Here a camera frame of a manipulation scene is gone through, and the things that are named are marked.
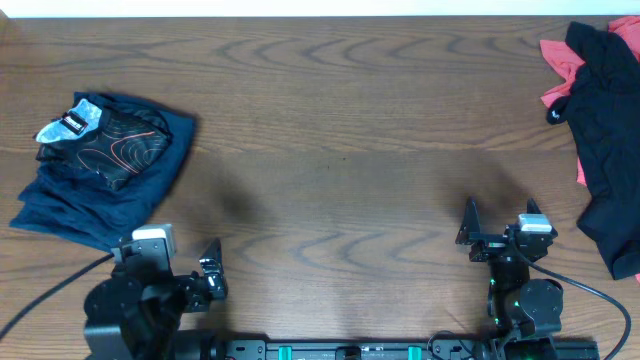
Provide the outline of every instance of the clothing label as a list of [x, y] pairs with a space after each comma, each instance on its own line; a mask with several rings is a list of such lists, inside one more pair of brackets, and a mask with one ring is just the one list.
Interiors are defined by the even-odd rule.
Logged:
[[76, 135], [80, 135], [87, 128], [87, 122], [72, 112], [62, 117], [60, 123]]

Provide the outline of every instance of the wood grain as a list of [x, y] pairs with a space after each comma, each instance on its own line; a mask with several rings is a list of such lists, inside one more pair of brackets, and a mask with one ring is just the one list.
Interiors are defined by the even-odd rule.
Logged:
[[[539, 96], [559, 78], [540, 39], [571, 20], [331, 18], [15, 20], [0, 47], [0, 322], [101, 256], [7, 223], [35, 176], [31, 135], [74, 90], [147, 97], [197, 114], [183, 173], [150, 222], [176, 229], [176, 273], [219, 236], [230, 297], [183, 328], [271, 338], [427, 337], [486, 326], [488, 268], [453, 244], [465, 198], [493, 230], [534, 196], [560, 232], [541, 264], [640, 315], [575, 227], [566, 126]], [[87, 292], [104, 265], [39, 306], [2, 359], [83, 359]], [[607, 303], [566, 287], [563, 336], [605, 355], [622, 332]], [[637, 332], [619, 359], [640, 356]]]

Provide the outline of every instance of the black cable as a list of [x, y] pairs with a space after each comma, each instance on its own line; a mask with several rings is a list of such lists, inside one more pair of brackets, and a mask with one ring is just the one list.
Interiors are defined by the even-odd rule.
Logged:
[[582, 284], [578, 281], [575, 281], [571, 278], [568, 278], [564, 275], [560, 275], [557, 273], [554, 273], [553, 271], [547, 270], [543, 267], [540, 267], [536, 264], [534, 264], [531, 260], [527, 259], [526, 256], [524, 256], [524, 254], [522, 254], [520, 252], [520, 250], [518, 249], [517, 246], [515, 246], [514, 243], [512, 243], [512, 247], [515, 250], [516, 254], [518, 254], [518, 256], [520, 257], [520, 260], [524, 261], [527, 265], [529, 265], [531, 268], [538, 270], [539, 272], [549, 275], [551, 277], [554, 277], [558, 280], [562, 280], [568, 284], [571, 284], [577, 288], [580, 288], [584, 291], [590, 292], [591, 294], [607, 300], [608, 302], [610, 302], [611, 304], [613, 304], [613, 306], [617, 307], [618, 310], [620, 310], [620, 312], [622, 313], [622, 315], [624, 316], [624, 332], [622, 333], [622, 337], [620, 337], [620, 340], [618, 341], [618, 343], [616, 344], [616, 346], [613, 348], [613, 350], [611, 350], [611, 352], [609, 353], [609, 355], [607, 355], [604, 360], [610, 360], [613, 359], [613, 357], [618, 353], [618, 351], [620, 351], [620, 349], [622, 349], [622, 347], [624, 346], [624, 343], [627, 342], [627, 338], [629, 338], [629, 334], [631, 333], [631, 315], [629, 315], [629, 312], [627, 311], [627, 309], [625, 309], [625, 307], [620, 304], [616, 299], [612, 298], [611, 296], [600, 292], [592, 287], [589, 287], [585, 284]]
[[[441, 359], [441, 358], [438, 355], [435, 354], [433, 349], [429, 349], [429, 346], [431, 344], [431, 341], [433, 341], [433, 339], [435, 339], [438, 335], [442, 335], [442, 334], [450, 334], [450, 335], [453, 335], [453, 336], [458, 336], [456, 333], [454, 333], [453, 331], [449, 331], [449, 330], [440, 330], [440, 331], [436, 332], [435, 334], [431, 335], [431, 337], [427, 341], [427, 350], [431, 351], [431, 353], [433, 354], [434, 357], [436, 357], [436, 359]], [[458, 340], [458, 342], [460, 343], [460, 346], [462, 346], [462, 348], [466, 352], [468, 352], [470, 355], [473, 356], [473, 352], [467, 347], [467, 345], [465, 345], [462, 342], [462, 340], [460, 340], [460, 339], [456, 339], [456, 340]]]
[[51, 289], [47, 290], [47, 292], [45, 292], [44, 294], [42, 294], [42, 295], [38, 296], [37, 298], [35, 298], [27, 306], [25, 306], [22, 310], [20, 310], [20, 312], [17, 313], [13, 317], [13, 319], [11, 319], [11, 321], [9, 321], [7, 323], [7, 325], [5, 325], [2, 328], [2, 331], [0, 331], [0, 341], [9, 333], [9, 331], [11, 331], [11, 329], [14, 326], [16, 326], [16, 324], [20, 320], [22, 320], [23, 317], [25, 317], [36, 306], [40, 305], [41, 302], [47, 300], [51, 295], [53, 295], [53, 294], [57, 293], [58, 291], [60, 291], [60, 289], [64, 288], [65, 286], [67, 286], [69, 284], [71, 284], [76, 279], [78, 279], [80, 276], [88, 273], [93, 268], [95, 268], [98, 265], [104, 263], [105, 261], [111, 259], [112, 257], [113, 257], [113, 254], [109, 254], [109, 255], [106, 255], [104, 257], [101, 257], [100, 259], [98, 259], [98, 260], [92, 262], [91, 264], [85, 266], [84, 268], [82, 268], [77, 273], [75, 273], [75, 274], [69, 276], [68, 278], [66, 278], [65, 280], [61, 281], [60, 283], [58, 283], [58, 285], [56, 285], [56, 286], [52, 287]]

